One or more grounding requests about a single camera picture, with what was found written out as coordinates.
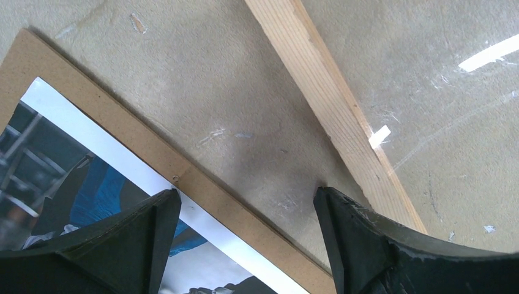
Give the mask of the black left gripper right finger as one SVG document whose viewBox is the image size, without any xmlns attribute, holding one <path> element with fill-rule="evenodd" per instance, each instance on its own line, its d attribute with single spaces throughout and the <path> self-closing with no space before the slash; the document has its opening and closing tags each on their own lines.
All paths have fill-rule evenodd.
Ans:
<svg viewBox="0 0 519 294">
<path fill-rule="evenodd" d="M 313 204 L 337 293 L 517 293 L 518 254 L 417 232 L 319 187 Z"/>
</svg>

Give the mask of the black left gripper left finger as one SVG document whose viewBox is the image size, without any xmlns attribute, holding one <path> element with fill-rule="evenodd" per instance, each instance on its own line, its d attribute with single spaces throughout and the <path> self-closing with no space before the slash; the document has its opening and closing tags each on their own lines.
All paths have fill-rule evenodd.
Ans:
<svg viewBox="0 0 519 294">
<path fill-rule="evenodd" d="M 1 252 L 2 293 L 157 293 L 181 198 L 164 190 L 132 209 L 20 251 Z"/>
</svg>

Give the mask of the printed colour photo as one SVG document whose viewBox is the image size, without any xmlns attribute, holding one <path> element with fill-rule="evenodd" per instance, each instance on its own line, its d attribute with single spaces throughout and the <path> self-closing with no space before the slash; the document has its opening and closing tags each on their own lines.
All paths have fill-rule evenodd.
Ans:
<svg viewBox="0 0 519 294">
<path fill-rule="evenodd" d="M 23 101 L 1 126 L 1 252 L 73 232 L 171 189 L 181 210 L 157 293 L 279 293 L 181 219 L 175 187 L 142 190 Z"/>
</svg>

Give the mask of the brown cardboard backing board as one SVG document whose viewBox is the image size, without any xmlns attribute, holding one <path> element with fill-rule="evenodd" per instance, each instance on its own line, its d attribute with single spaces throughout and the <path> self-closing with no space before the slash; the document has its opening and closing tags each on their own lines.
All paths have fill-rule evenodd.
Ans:
<svg viewBox="0 0 519 294">
<path fill-rule="evenodd" d="M 1 64 L 1 124 L 23 101 L 142 190 L 176 187 L 181 219 L 279 293 L 334 293 L 333 278 L 33 32 Z"/>
</svg>

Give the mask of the light wooden picture frame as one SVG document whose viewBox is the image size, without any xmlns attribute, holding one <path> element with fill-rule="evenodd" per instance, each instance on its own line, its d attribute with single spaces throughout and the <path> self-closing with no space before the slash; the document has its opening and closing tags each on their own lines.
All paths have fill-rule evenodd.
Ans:
<svg viewBox="0 0 519 294">
<path fill-rule="evenodd" d="M 424 223 L 301 1 L 247 1 L 372 208 L 418 232 Z"/>
</svg>

